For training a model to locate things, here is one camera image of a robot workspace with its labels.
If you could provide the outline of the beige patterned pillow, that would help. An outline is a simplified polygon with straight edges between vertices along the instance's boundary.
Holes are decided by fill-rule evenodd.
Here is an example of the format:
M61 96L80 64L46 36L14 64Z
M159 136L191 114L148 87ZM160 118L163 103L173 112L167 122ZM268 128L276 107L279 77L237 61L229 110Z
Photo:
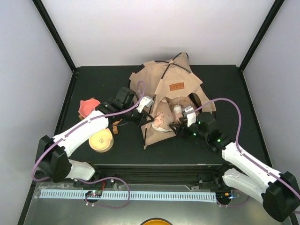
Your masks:
M178 103L178 97L170 99L164 97L158 103L154 121L152 123L152 128L159 132L171 132L169 124L179 124L180 118L183 117L183 111L186 107L192 106L195 108L195 104L190 97L180 97L180 105L182 107L182 112L176 114L173 111L174 106Z

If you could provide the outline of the black tent pole two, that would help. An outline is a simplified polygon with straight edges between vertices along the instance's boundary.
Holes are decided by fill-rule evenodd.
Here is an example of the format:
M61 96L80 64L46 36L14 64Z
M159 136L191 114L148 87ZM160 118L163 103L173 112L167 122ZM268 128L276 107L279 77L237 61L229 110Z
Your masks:
M180 52L170 60L153 60L139 65L130 75L128 87L136 88L137 83L142 80L146 84L146 90L155 89L159 81L173 68L187 74L192 72L186 52Z

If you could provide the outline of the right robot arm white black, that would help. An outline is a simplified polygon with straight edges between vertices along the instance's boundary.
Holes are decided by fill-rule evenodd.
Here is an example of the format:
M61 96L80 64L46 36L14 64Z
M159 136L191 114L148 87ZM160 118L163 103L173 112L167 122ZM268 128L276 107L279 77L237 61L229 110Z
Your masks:
M300 206L300 188L294 175L281 173L244 150L238 143L218 129L216 119L209 112L191 114L169 125L177 136L195 136L205 147L233 165L214 175L214 186L238 189L257 200L276 221L283 222Z

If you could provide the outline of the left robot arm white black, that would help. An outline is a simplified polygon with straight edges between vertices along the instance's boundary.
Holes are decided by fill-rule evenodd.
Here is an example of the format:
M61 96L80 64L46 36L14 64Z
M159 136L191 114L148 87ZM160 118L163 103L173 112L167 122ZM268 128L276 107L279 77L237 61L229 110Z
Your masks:
M133 121L140 126L146 124L149 114L144 108L150 107L153 99L145 95L145 89L144 81L138 82L137 91L123 87L115 97L101 102L85 119L67 131L54 137L43 136L38 143L38 149L43 153L34 164L31 178L38 181L35 172L40 169L45 174L45 180L60 182L77 179L96 187L101 176L95 168L87 162L71 160L70 156L94 134L119 120Z

